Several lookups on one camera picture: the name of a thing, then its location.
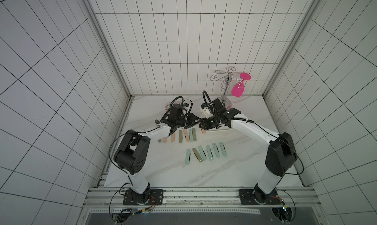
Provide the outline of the pink wine glass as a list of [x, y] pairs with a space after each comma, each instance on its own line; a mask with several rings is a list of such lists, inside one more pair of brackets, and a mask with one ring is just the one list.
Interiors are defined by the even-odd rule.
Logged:
[[245, 90], [245, 82], [251, 80], [251, 75], [248, 73], [240, 73], [239, 82], [234, 85], [231, 94], [235, 97], [241, 97]]

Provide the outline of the white plastic storage box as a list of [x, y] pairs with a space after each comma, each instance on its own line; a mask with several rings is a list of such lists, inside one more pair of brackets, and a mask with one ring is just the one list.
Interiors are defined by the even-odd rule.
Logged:
[[232, 130], [232, 129], [233, 129], [232, 127], [220, 126], [219, 128], [207, 129], [206, 132], [228, 131], [228, 130]]

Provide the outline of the olive folding fruit knife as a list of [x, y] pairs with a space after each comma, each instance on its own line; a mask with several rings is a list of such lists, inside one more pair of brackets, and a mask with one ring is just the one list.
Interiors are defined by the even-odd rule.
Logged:
[[195, 128], [192, 128], [192, 138], [193, 138], [193, 141], [197, 141], [196, 129]]

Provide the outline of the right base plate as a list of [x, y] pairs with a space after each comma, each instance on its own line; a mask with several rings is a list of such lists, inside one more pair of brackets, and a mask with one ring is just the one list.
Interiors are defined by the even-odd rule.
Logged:
[[254, 189], [240, 189], [239, 198], [242, 205], [279, 205], [277, 190], [272, 190], [269, 194], [262, 191], [255, 192]]

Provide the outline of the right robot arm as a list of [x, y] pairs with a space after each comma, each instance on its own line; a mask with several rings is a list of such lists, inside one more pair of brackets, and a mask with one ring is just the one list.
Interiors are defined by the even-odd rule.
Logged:
[[271, 196], [288, 169], [299, 159], [290, 134], [278, 134], [247, 118], [241, 111], [226, 109], [218, 98], [211, 100], [206, 91], [202, 92], [204, 103], [201, 106], [206, 115], [200, 121], [200, 128], [204, 130], [228, 127], [238, 130], [259, 143], [267, 151], [266, 170], [262, 178], [254, 187], [254, 197], [260, 203]]

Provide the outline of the hidden mint knife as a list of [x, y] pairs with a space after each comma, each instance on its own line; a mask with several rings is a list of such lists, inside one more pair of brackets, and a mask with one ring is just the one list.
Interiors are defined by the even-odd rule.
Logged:
[[191, 156], [191, 150], [187, 149], [187, 151], [186, 151], [186, 158], [185, 158], [185, 164], [187, 166], [190, 164], [190, 156]]

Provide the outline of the pink folding fruit knife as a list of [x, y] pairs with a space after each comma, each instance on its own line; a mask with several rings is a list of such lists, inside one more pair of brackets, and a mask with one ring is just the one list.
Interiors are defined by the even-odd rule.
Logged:
[[184, 130], [183, 130], [183, 133], [184, 133], [184, 135], [185, 135], [185, 139], [186, 139], [186, 141], [189, 142], [189, 141], [190, 141], [190, 137], [189, 137], [189, 133], [188, 133], [188, 131], [187, 131], [186, 129], [184, 129]]

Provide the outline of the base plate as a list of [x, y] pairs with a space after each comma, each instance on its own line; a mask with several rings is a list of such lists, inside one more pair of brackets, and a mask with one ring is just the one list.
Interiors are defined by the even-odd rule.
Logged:
[[123, 205], [162, 205], [164, 198], [164, 190], [147, 189], [143, 194], [138, 194], [132, 189], [125, 192]]
[[262, 191], [255, 192], [254, 189], [240, 189], [239, 198], [242, 205], [279, 205], [277, 190], [272, 190], [269, 194]]

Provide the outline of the aluminium mounting rail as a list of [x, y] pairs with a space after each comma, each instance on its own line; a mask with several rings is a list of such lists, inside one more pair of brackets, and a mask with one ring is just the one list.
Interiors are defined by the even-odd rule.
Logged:
[[91, 188], [84, 200], [87, 208], [213, 208], [213, 207], [314, 207], [321, 203], [311, 187], [279, 187], [264, 203], [257, 203], [253, 188], [152, 188], [146, 202], [138, 202], [125, 189]]

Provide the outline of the mint folding fruit knife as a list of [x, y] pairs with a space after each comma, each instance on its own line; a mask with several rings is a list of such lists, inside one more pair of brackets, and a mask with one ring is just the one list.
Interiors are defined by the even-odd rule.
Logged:
[[223, 155], [224, 157], [227, 157], [226, 148], [225, 148], [225, 145], [224, 145], [223, 142], [220, 142], [220, 148], [221, 148], [222, 155]]

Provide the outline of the left base plate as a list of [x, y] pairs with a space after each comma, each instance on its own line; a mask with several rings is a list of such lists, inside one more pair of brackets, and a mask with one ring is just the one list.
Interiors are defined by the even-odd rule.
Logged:
[[132, 189], [125, 192], [123, 205], [162, 205], [164, 198], [164, 190], [147, 189], [143, 194], [138, 194]]

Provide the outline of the chrome glass holder stand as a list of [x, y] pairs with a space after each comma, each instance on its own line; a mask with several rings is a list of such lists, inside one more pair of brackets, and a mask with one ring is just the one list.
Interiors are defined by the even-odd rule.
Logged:
[[215, 83], [216, 81], [222, 80], [221, 83], [221, 94], [218, 99], [225, 105], [226, 109], [232, 107], [231, 100], [227, 97], [227, 92], [230, 88], [230, 84], [233, 78], [233, 73], [236, 71], [235, 67], [227, 67], [225, 71], [215, 70], [214, 74], [210, 77], [210, 80]]

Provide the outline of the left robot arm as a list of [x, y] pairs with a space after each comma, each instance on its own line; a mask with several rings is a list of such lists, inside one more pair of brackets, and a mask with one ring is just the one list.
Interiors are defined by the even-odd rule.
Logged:
[[146, 163], [149, 145], [152, 140], [159, 140], [173, 135], [177, 129], [188, 129], [196, 126], [200, 118], [191, 113], [192, 105], [185, 106], [185, 99], [178, 96], [169, 104], [167, 111], [156, 126], [145, 131], [129, 130], [123, 134], [113, 156], [115, 166], [128, 174], [131, 191], [148, 198], [150, 183], [141, 171]]

